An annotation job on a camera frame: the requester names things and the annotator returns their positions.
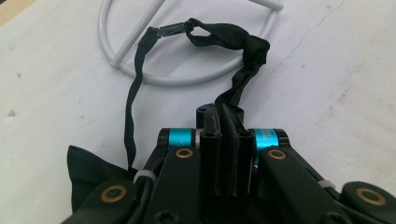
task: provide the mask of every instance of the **black fabric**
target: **black fabric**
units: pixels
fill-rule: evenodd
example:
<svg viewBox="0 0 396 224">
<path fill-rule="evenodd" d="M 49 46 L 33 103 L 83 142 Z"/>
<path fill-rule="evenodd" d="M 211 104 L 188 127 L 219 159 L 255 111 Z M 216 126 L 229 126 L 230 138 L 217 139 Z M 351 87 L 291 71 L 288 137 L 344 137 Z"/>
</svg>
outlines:
<svg viewBox="0 0 396 224">
<path fill-rule="evenodd" d="M 85 199 L 102 183 L 112 179 L 133 179 L 136 171 L 126 170 L 108 163 L 91 152 L 70 146 L 67 166 L 72 181 L 72 210 L 75 212 Z"/>
<path fill-rule="evenodd" d="M 244 67 L 233 76 L 233 86 L 215 101 L 216 106 L 238 105 L 244 88 L 250 79 L 259 72 L 260 66 L 266 63 L 270 44 L 264 39 L 250 35 L 246 30 L 236 25 L 203 24 L 196 19 L 189 19 L 189 22 L 210 33 L 209 36 L 192 35 L 192 29 L 188 29 L 186 35 L 195 46 L 219 45 L 226 49 L 242 49 L 244 51 Z"/>
<path fill-rule="evenodd" d="M 270 48 L 266 40 L 249 35 L 244 29 L 231 24 L 203 24 L 196 19 L 190 19 L 186 24 L 193 24 L 207 30 L 209 36 L 191 34 L 192 26 L 188 26 L 186 35 L 198 47 L 219 45 L 227 49 L 242 49 L 244 67 L 233 76 L 233 86 L 220 95 L 215 104 L 238 105 L 243 89 L 260 66 L 265 63 L 266 53 Z M 133 179 L 136 170 L 132 168 L 136 154 L 134 142 L 134 120 L 132 118 L 132 103 L 143 81 L 143 63 L 146 54 L 160 38 L 159 29 L 148 28 L 138 44 L 134 57 L 136 77 L 129 89 L 125 109 L 124 144 L 128 157 L 128 171 L 103 161 L 91 152 L 78 147 L 70 147 L 67 154 L 67 165 L 72 181 L 72 208 L 76 211 L 90 193 L 99 185 L 112 179 Z"/>
</svg>

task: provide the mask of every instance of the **rivet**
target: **rivet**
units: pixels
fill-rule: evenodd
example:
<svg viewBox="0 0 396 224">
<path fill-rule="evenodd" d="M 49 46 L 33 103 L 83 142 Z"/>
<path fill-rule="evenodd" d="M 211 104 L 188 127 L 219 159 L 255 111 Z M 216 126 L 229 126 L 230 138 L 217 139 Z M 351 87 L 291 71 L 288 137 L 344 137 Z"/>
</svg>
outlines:
<svg viewBox="0 0 396 224">
<path fill-rule="evenodd" d="M 121 200 L 126 194 L 126 188 L 123 185 L 114 185 L 108 187 L 102 192 L 101 198 L 105 203 L 115 203 Z"/>
<path fill-rule="evenodd" d="M 283 160 L 286 158 L 286 153 L 278 149 L 271 149 L 268 151 L 268 156 L 276 160 Z"/>
<path fill-rule="evenodd" d="M 387 204 L 387 200 L 385 199 L 385 197 L 373 189 L 358 188 L 356 189 L 356 194 L 365 202 L 373 205 L 383 206 Z M 375 199 L 369 198 L 367 194 L 372 194 L 373 196 L 375 196 Z"/>
<path fill-rule="evenodd" d="M 191 149 L 188 149 L 188 148 L 181 148 L 178 151 L 176 151 L 176 156 L 181 159 L 187 159 L 187 158 L 191 157 L 192 154 L 194 154 L 194 153 L 192 152 Z"/>
</svg>

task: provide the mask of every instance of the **cable tie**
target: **cable tie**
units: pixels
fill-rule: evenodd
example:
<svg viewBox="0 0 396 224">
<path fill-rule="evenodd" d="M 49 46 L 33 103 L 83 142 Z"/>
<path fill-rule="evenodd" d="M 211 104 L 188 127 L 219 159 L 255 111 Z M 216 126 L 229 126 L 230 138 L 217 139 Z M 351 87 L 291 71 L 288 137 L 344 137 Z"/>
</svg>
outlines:
<svg viewBox="0 0 396 224">
<path fill-rule="evenodd" d="M 330 180 L 319 180 L 318 184 L 320 184 L 320 186 L 323 187 L 324 189 L 326 189 L 326 188 L 335 189 L 334 183 L 332 183 L 332 181 L 330 181 Z"/>
<path fill-rule="evenodd" d="M 152 171 L 141 170 L 141 171 L 138 171 L 136 173 L 136 175 L 134 175 L 134 183 L 136 183 L 137 178 L 139 178 L 140 176 L 148 177 L 148 178 L 152 179 L 152 182 L 154 182 L 154 183 L 157 182 L 157 176 L 154 173 L 152 173 Z"/>
</svg>

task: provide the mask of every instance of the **nylon webbing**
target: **nylon webbing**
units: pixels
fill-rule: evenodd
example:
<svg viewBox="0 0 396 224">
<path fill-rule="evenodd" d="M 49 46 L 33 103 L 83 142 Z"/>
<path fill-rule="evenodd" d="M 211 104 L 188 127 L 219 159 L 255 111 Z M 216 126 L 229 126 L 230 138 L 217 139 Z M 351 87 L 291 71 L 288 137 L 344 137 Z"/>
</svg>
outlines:
<svg viewBox="0 0 396 224">
<path fill-rule="evenodd" d="M 208 31 L 210 35 L 192 35 L 191 31 L 193 30 L 193 27 L 196 26 Z M 243 50 L 244 67 L 233 76 L 232 87 L 221 94 L 215 101 L 216 107 L 221 107 L 221 105 L 238 105 L 244 88 L 251 78 L 259 72 L 260 67 L 266 63 L 267 51 L 270 48 L 268 41 L 254 35 L 250 35 L 241 27 L 228 23 L 204 24 L 196 19 L 189 19 L 184 23 L 184 28 L 191 43 L 197 47 L 218 45 L 226 49 Z M 146 54 L 152 49 L 157 40 L 161 38 L 161 35 L 160 29 L 149 27 L 145 35 L 140 40 L 134 57 L 136 78 L 129 90 L 125 110 L 124 144 L 127 151 L 129 169 L 132 169 L 132 163 L 134 162 L 134 156 L 136 154 L 132 103 L 137 95 L 140 85 L 142 84 L 143 63 Z"/>
</svg>

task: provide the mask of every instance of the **white table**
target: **white table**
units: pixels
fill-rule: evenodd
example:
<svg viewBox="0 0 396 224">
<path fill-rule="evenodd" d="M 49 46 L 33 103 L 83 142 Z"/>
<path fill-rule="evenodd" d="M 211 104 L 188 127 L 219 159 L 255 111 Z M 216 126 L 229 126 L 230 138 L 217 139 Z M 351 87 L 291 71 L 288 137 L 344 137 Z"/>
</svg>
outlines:
<svg viewBox="0 0 396 224">
<path fill-rule="evenodd" d="M 195 2 L 168 0 L 150 25 L 194 17 L 259 35 L 268 12 L 248 1 Z M 124 107 L 133 80 L 111 68 L 100 48 L 100 5 L 36 0 L 0 27 L 1 223 L 70 216 L 69 145 L 126 167 Z M 108 22 L 114 49 L 148 6 L 115 1 Z M 267 65 L 242 97 L 247 128 L 284 129 L 338 190 L 361 180 L 396 195 L 395 8 L 393 0 L 286 1 Z M 241 53 L 198 49 L 184 35 L 159 42 L 145 64 L 159 76 L 196 74 Z M 180 88 L 143 85 L 133 109 L 134 167 L 143 166 L 161 128 L 194 128 L 196 107 L 227 90 L 231 76 Z"/>
</svg>

